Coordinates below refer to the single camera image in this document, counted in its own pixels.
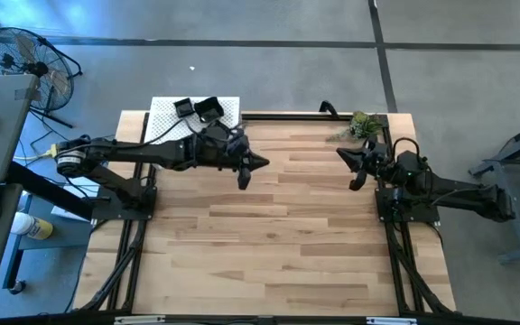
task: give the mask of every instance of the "gray concrete floor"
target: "gray concrete floor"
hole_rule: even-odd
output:
[[[388,42],[520,43],[517,0],[378,0]],[[284,41],[374,40],[366,0],[0,1],[0,22],[44,35]],[[153,96],[240,96],[243,109],[386,112],[375,50],[61,46],[78,60],[70,103],[58,116],[66,136],[110,135],[122,109],[149,109]],[[443,177],[492,156],[520,131],[520,52],[389,51],[398,111],[412,113],[422,154]],[[24,144],[42,134],[30,118]],[[44,151],[59,137],[39,144]],[[33,169],[57,177],[53,162]],[[497,255],[517,247],[512,228],[441,209],[445,255],[460,311],[520,320],[520,263]],[[33,251],[20,278],[0,289],[0,317],[65,310],[85,247]]]

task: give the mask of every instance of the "desk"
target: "desk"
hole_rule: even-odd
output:
[[[117,139],[138,141],[144,114],[122,112]],[[411,115],[389,114],[388,120],[393,139],[415,137]],[[369,178],[362,190],[349,190],[353,175],[335,153],[339,144],[325,141],[347,125],[250,121],[251,148],[271,163],[253,172],[246,191],[237,189],[231,171],[158,172],[133,312],[396,315],[385,230],[376,219],[376,183]],[[397,152],[407,149],[413,148],[401,142]],[[124,177],[134,171],[132,163],[112,162],[110,168]],[[74,307],[107,279],[121,227],[113,220],[93,233]],[[454,310],[439,238],[423,224],[410,229],[420,274]],[[406,276],[404,283],[410,292]],[[122,285],[120,296],[126,280]]]

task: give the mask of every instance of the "white pegboard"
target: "white pegboard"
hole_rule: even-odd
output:
[[[164,133],[180,118],[176,115],[176,107],[173,103],[185,99],[187,97],[153,97],[152,106],[150,107],[150,118],[148,119],[148,127],[145,132],[145,141],[150,141]],[[208,97],[190,97],[192,105],[198,103]],[[228,126],[234,127],[240,123],[240,97],[218,97],[218,102],[224,108],[224,116],[219,121]],[[207,124],[201,123],[197,114],[184,117],[190,126],[199,131]],[[167,135],[155,142],[160,144],[166,141],[178,140],[184,136],[191,135],[190,129],[185,123],[176,125]]]

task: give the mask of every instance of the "cable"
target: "cable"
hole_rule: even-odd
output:
[[[434,230],[437,235],[439,236],[439,240],[441,241],[441,248],[444,248],[444,244],[443,244],[443,241],[442,241],[442,235],[441,235],[441,232],[439,231],[438,228],[436,228],[432,223],[430,222],[426,222],[426,225],[429,226],[430,228],[432,228],[432,230]]]
[[[55,181],[54,179],[52,178],[49,178],[49,177],[46,177],[46,176],[42,176],[44,179],[54,183],[55,185],[69,185],[68,182],[66,181]],[[89,185],[75,185],[75,187],[79,187],[79,188],[82,188],[82,187],[89,187],[89,188],[97,188],[97,187],[100,187],[101,185],[99,184],[89,184]]]
[[[33,156],[33,157],[18,157],[18,156],[14,156],[14,159],[20,159],[20,160],[24,160],[24,161],[31,161],[31,160],[36,160],[36,159],[40,159],[40,158],[43,158],[43,157],[51,157],[51,150],[48,150],[45,153],[42,153],[42,154],[39,154],[39,155],[36,155],[36,156]]]
[[[72,183],[71,180],[70,180],[69,178],[66,177],[65,180],[68,181],[68,183],[69,183],[71,186],[73,186],[74,189],[80,191],[81,194],[83,194],[83,196],[85,196],[87,200],[90,200],[88,194],[87,194],[84,190],[82,190],[79,186],[77,186],[77,185],[75,185],[74,183]]]
[[[418,158],[419,162],[421,161],[421,149],[419,148],[419,144],[416,143],[416,141],[414,141],[413,139],[409,138],[409,137],[402,137],[402,138],[398,138],[396,139],[395,143],[393,144],[393,157],[392,157],[392,161],[395,160],[395,157],[396,157],[396,144],[398,144],[399,142],[401,141],[408,141],[408,142],[411,142],[414,144],[414,147],[416,148],[416,157]]]
[[[482,191],[482,190],[488,190],[488,189],[491,189],[493,188],[495,185],[489,185],[487,187],[484,187],[484,188],[479,188],[479,189],[463,189],[463,190],[454,190],[454,191],[450,191],[446,194],[443,194],[441,195],[440,197],[438,197],[437,199],[435,199],[433,202],[431,202],[431,205],[435,205],[437,204],[438,201],[444,199],[444,198],[447,198],[451,195],[454,195],[456,193],[461,193],[461,192],[467,192],[467,191]]]
[[[498,162],[498,163],[520,163],[520,159],[505,159],[505,160],[497,160],[497,159],[483,159],[483,162]]]
[[[22,147],[23,157],[26,157],[25,148],[23,147],[23,142],[21,138],[19,138],[19,145]],[[26,161],[23,161],[23,166],[27,166]]]
[[[184,122],[186,122],[186,126],[190,129],[190,131],[191,131],[193,134],[197,135],[197,136],[207,137],[207,138],[209,138],[209,139],[212,139],[212,140],[215,140],[215,141],[219,141],[219,142],[223,142],[223,143],[227,143],[227,142],[228,142],[228,140],[225,140],[225,139],[218,139],[218,138],[215,137],[215,136],[211,136],[211,135],[203,135],[202,133],[200,133],[200,132],[194,130],[194,129],[191,127],[190,123],[188,123],[188,120],[184,120]]]
[[[148,144],[153,144],[154,142],[162,139],[164,136],[166,136],[168,133],[170,133],[170,131],[175,126],[177,126],[181,121],[183,121],[183,120],[181,119],[181,120],[177,121],[172,126],[170,126],[170,128],[168,128],[166,131],[164,131],[161,135],[156,136],[154,139],[152,139],[152,140],[150,140],[148,142],[145,142],[143,144],[134,144],[134,145],[129,145],[129,146],[123,146],[123,147],[122,146],[117,146],[116,149],[118,149],[118,150],[137,149],[137,148],[145,147]],[[66,153],[71,153],[71,152],[77,151],[79,149],[92,148],[92,147],[103,147],[103,148],[112,148],[112,149],[114,148],[114,146],[112,144],[82,144],[82,145],[78,145],[78,146],[75,146],[73,148],[70,148],[68,150],[62,151],[55,158],[56,159],[60,158],[62,155],[66,154]]]
[[[129,145],[129,146],[125,146],[125,147],[118,147],[117,149],[120,149],[120,150],[125,150],[125,149],[137,149],[137,148],[143,148],[145,146],[147,146],[148,144],[153,144],[154,142],[162,139],[163,137],[165,137],[168,133],[170,133],[170,131],[176,127],[179,123],[181,123],[183,121],[183,119],[181,120],[178,120],[176,123],[174,123],[172,126],[170,126],[170,128],[168,128],[167,130],[165,130],[161,135],[158,135],[156,136],[154,139],[148,141],[148,142],[144,142],[142,144],[136,144],[136,145]]]
[[[33,140],[33,141],[31,141],[31,142],[29,143],[29,145],[32,147],[32,149],[33,149],[33,151],[34,151],[35,153],[37,153],[37,150],[35,149],[35,146],[33,146],[33,145],[36,144],[36,143],[38,143],[40,140],[42,140],[42,139],[45,138],[46,136],[50,135],[51,133],[52,133],[52,131],[48,131],[45,135],[42,135],[42,136],[38,137],[37,139],[35,139],[35,140]]]

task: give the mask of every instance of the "fan guard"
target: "fan guard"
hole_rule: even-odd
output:
[[[65,58],[78,65],[73,75]],[[40,98],[31,106],[43,111],[60,109],[73,95],[73,77],[79,64],[40,35],[25,29],[0,28],[0,75],[33,74],[39,77]]]

